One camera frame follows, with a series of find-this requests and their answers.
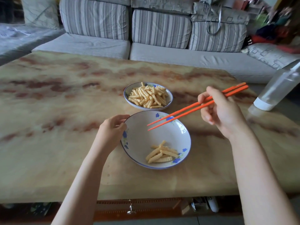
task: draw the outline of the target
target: snack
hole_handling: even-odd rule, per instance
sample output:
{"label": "snack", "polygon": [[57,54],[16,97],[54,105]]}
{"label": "snack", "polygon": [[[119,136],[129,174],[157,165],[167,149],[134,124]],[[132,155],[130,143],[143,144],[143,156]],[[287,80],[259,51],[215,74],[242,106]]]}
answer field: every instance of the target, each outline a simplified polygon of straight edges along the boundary
{"label": "snack", "polygon": [[145,86],[143,82],[141,84],[142,86],[132,89],[128,97],[130,102],[150,109],[162,108],[167,105],[166,97],[168,97],[168,94],[164,87],[157,85],[155,87]]}
{"label": "snack", "polygon": [[159,146],[151,146],[154,150],[146,157],[148,163],[165,163],[172,161],[173,157],[179,157],[178,152],[175,149],[164,146],[165,143],[166,141],[164,140]]}

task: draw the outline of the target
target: white bottle cap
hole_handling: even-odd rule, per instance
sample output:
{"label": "white bottle cap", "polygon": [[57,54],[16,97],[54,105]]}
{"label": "white bottle cap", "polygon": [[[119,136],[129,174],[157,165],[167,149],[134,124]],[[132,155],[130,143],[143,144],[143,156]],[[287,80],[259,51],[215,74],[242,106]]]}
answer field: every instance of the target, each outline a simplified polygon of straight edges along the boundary
{"label": "white bottle cap", "polygon": [[264,111],[270,111],[273,109],[275,105],[269,104],[267,102],[262,101],[260,98],[256,98],[254,101],[254,106],[256,106],[258,109],[264,110]]}

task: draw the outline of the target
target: chopsticks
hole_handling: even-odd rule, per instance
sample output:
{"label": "chopsticks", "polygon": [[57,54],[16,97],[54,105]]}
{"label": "chopsticks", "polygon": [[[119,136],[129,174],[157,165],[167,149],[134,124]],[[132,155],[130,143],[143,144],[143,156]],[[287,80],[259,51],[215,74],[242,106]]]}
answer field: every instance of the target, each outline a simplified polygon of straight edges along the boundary
{"label": "chopsticks", "polygon": [[[227,88],[227,89],[223,90],[222,92],[223,92],[223,93],[226,93],[226,94],[225,94],[226,97],[229,97],[229,96],[232,96],[232,95],[234,95],[234,94],[236,94],[236,93],[238,93],[238,92],[241,92],[241,91],[243,91],[243,90],[246,90],[248,87],[249,87],[249,86],[246,85],[246,83],[244,82],[244,83],[238,84],[238,85],[236,85],[236,86],[232,86],[232,87],[230,87],[230,88]],[[209,96],[209,97],[207,97],[207,98],[204,100],[204,102],[207,102],[207,101],[209,101],[209,100],[211,100],[211,99],[212,99],[212,97]],[[150,131],[150,130],[152,130],[152,129],[155,129],[155,128],[157,128],[157,127],[160,127],[160,126],[162,126],[162,125],[164,125],[164,124],[166,124],[166,123],[169,123],[169,122],[171,122],[171,121],[174,121],[174,120],[176,120],[176,119],[178,119],[178,118],[180,118],[180,117],[183,117],[183,116],[185,116],[185,115],[188,115],[188,114],[190,114],[190,113],[192,113],[192,112],[194,112],[194,111],[196,111],[196,110],[199,110],[199,109],[202,109],[202,108],[204,108],[204,107],[207,107],[207,106],[209,106],[210,104],[213,104],[213,103],[214,103],[213,100],[210,101],[210,102],[207,102],[207,103],[205,103],[205,104],[203,104],[203,105],[201,105],[201,106],[198,106],[198,107],[196,107],[196,108],[194,108],[194,109],[191,109],[191,110],[189,110],[189,111],[187,111],[187,112],[185,112],[185,113],[183,113],[183,114],[181,114],[181,115],[178,115],[177,117],[174,117],[174,118],[172,118],[172,119],[170,119],[170,120],[167,120],[167,121],[165,121],[165,122],[162,123],[162,124],[159,124],[159,125],[157,125],[157,126],[155,126],[155,127],[153,127],[153,128],[150,128],[150,129],[148,129],[148,131]],[[159,121],[161,121],[161,120],[164,120],[164,119],[166,119],[166,118],[169,118],[169,117],[171,117],[171,116],[173,116],[173,115],[179,114],[179,113],[181,113],[182,111],[185,111],[185,110],[190,109],[190,108],[192,108],[192,107],[194,107],[194,106],[197,106],[197,105],[200,105],[200,103],[199,103],[199,102],[195,102],[195,103],[193,103],[192,105],[189,105],[189,106],[187,106],[187,107],[185,107],[185,108],[183,108],[183,109],[180,109],[180,110],[178,110],[178,111],[176,111],[176,112],[174,112],[174,113],[171,113],[171,114],[167,115],[166,117],[163,117],[163,118],[161,118],[161,119],[159,119],[159,120],[156,120],[156,121],[154,121],[154,122],[148,124],[147,126],[152,125],[152,124],[155,124],[155,123],[157,123],[157,122],[159,122]]]}

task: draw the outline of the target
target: white bowl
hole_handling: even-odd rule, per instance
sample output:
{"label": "white bowl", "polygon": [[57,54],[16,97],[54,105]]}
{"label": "white bowl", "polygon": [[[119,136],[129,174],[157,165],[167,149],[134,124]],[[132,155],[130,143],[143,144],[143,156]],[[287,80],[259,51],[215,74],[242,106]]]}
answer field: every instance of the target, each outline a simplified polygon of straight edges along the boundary
{"label": "white bowl", "polygon": [[[151,83],[151,82],[144,82],[145,85],[149,85],[149,86],[156,86],[158,84],[155,84],[155,83]],[[163,110],[163,109],[166,109],[168,106],[171,105],[171,102],[173,101],[173,95],[172,93],[166,88],[166,92],[167,94],[169,95],[168,97],[166,97],[166,102],[167,102],[167,105],[162,107],[162,108],[157,108],[157,109],[151,109],[151,108],[144,108],[142,106],[137,106],[135,105],[134,103],[130,102],[128,100],[128,97],[130,95],[130,93],[132,92],[132,89],[133,88],[137,88],[137,87],[140,87],[142,85],[141,82],[137,82],[137,83],[134,83],[134,84],[131,84],[129,86],[127,86],[124,90],[124,98],[126,99],[126,101],[131,105],[131,106],[134,106],[135,108],[137,109],[140,109],[140,110],[154,110],[154,111],[159,111],[159,110]]]}
{"label": "white bowl", "polygon": [[[123,132],[121,144],[127,155],[137,164],[150,169],[161,170],[177,165],[188,155],[191,145],[190,134],[179,120],[171,121],[148,131],[148,129],[160,124],[160,122],[151,126],[147,126],[147,124],[167,115],[166,113],[154,110],[142,111],[133,114],[125,121],[127,130]],[[151,146],[159,145],[163,140],[167,142],[165,146],[179,152],[179,158],[170,162],[148,164],[146,156],[153,151]]]}

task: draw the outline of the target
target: table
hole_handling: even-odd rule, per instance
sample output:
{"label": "table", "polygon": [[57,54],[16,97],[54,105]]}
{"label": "table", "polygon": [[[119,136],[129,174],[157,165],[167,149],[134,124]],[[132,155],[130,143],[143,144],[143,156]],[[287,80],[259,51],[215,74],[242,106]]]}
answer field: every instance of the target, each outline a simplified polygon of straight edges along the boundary
{"label": "table", "polygon": [[[115,114],[139,112],[125,101],[123,90],[140,81],[173,93],[166,113],[195,102],[208,85],[238,84],[222,70],[55,52],[31,53],[0,67],[0,203],[62,201],[99,125]],[[299,192],[299,127],[276,110],[251,106],[255,98],[246,90],[235,100],[284,190]],[[238,194],[228,140],[199,112],[180,120],[192,139],[185,161],[150,170],[118,146],[105,163],[98,199]]]}

